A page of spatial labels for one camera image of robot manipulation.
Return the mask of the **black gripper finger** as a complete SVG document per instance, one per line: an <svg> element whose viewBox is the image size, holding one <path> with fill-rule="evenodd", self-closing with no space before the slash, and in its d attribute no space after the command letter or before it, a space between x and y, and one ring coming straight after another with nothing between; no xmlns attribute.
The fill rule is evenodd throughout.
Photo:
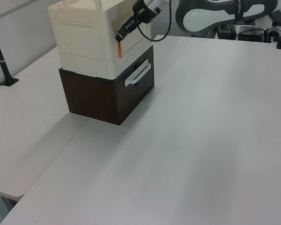
<svg viewBox="0 0 281 225"><path fill-rule="evenodd" d="M122 41L126 38L128 34L133 32L137 28L137 24L135 22L128 22L124 23L120 29L118 30L117 35L115 36L115 39L117 41Z"/></svg>
<svg viewBox="0 0 281 225"><path fill-rule="evenodd" d="M131 16L124 24L121 25L118 35L127 36L136 28L135 16Z"/></svg>

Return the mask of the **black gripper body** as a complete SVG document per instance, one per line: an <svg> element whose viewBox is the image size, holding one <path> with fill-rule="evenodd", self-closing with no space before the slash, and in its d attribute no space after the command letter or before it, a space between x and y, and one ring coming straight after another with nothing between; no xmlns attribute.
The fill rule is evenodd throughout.
<svg viewBox="0 0 281 225"><path fill-rule="evenodd" d="M137 0L133 5L136 21L139 24L150 23L158 14L155 11L157 7L155 0Z"/></svg>

